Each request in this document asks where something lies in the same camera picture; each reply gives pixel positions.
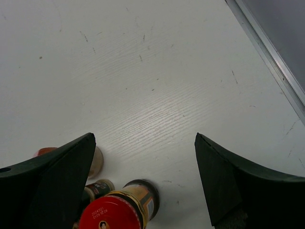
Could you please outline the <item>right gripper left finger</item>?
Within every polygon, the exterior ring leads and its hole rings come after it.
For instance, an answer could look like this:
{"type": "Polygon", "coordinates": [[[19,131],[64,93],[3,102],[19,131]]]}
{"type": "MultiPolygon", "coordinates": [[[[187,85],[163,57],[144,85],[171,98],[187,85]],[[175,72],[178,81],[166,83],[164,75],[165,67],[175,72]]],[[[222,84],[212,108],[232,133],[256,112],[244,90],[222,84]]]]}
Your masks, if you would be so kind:
{"type": "Polygon", "coordinates": [[[71,229],[96,147],[87,133],[49,153],[0,170],[2,229],[71,229]]]}

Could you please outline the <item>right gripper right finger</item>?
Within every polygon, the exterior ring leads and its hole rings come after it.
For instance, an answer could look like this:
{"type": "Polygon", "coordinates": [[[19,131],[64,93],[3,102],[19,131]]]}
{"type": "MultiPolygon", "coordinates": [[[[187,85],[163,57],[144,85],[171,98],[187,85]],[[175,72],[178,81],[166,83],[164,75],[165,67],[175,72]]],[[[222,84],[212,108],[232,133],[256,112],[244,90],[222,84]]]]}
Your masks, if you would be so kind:
{"type": "Polygon", "coordinates": [[[197,134],[195,152],[216,229],[302,229],[305,179],[266,168],[197,134]]]}

